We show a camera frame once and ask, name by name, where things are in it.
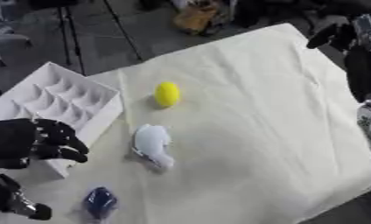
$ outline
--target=floor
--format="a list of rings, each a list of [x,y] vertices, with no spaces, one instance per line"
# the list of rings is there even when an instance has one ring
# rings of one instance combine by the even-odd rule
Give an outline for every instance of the floor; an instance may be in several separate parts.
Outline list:
[[[192,37],[177,31],[173,27],[171,19],[176,15],[176,11],[169,4],[165,4],[157,10],[145,12],[138,9],[137,0],[110,0],[110,2],[121,16],[125,30],[132,37],[143,60],[266,25],[261,22],[250,29],[229,26],[211,38]],[[2,90],[13,87],[48,60],[67,66],[59,22],[54,11],[28,12],[23,6],[19,8],[9,7],[7,10],[6,15],[12,19],[12,25],[16,28],[16,31],[31,37],[33,47],[26,48],[23,43],[2,45],[1,54],[7,64],[7,67],[0,67],[0,88]],[[80,37],[87,75],[141,62],[137,59],[125,38],[116,29],[111,17],[106,13],[102,1],[82,3],[73,9],[73,14]],[[290,22],[300,31],[304,32],[306,30],[304,22],[298,19],[290,20]],[[339,53],[328,47],[323,48],[323,52],[339,66],[342,65],[342,56]],[[77,59],[73,57],[72,60],[73,64],[69,68],[79,72]],[[304,224],[359,222],[361,224],[371,223],[371,193],[323,213],[313,220],[304,222]]]

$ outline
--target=egg carton compartment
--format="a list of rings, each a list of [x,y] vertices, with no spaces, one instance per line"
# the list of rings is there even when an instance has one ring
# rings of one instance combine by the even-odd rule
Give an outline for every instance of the egg carton compartment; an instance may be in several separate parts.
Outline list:
[[[123,112],[119,91],[58,66],[46,63],[0,97],[0,120],[45,118],[62,121],[91,146]],[[75,162],[46,162],[49,172],[61,177]]]

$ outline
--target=white tablecloth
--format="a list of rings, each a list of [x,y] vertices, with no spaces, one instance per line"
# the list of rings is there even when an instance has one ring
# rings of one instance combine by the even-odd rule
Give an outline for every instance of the white tablecloth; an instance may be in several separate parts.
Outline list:
[[[27,196],[54,209],[48,224],[85,223],[75,209],[97,186],[120,200],[108,223],[289,224],[361,195],[371,189],[371,152],[358,105],[344,72],[305,45],[282,24],[92,77],[122,87],[126,119],[69,178],[20,175]],[[161,81],[178,84],[179,105],[157,109]],[[165,174],[123,158],[144,123],[171,134],[176,164]],[[0,223],[35,221],[9,214]]]

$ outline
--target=blue plastic bag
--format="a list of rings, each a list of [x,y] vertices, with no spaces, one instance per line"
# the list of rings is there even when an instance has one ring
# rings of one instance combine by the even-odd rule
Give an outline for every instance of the blue plastic bag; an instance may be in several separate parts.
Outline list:
[[[96,220],[106,219],[116,207],[117,197],[105,187],[95,188],[84,200],[84,207]]]

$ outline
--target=white cloth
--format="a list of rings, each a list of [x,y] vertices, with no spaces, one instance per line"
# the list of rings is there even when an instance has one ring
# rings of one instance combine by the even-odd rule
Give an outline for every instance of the white cloth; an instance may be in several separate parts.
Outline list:
[[[371,189],[345,73],[306,43],[282,24],[121,70],[131,128],[165,126],[177,161],[140,173],[148,223],[295,223]],[[178,105],[151,104],[161,81]]]
[[[165,127],[146,123],[139,127],[134,134],[133,147],[152,159],[158,166],[167,170],[172,168],[175,162],[165,151],[165,147],[170,142],[171,137]]]

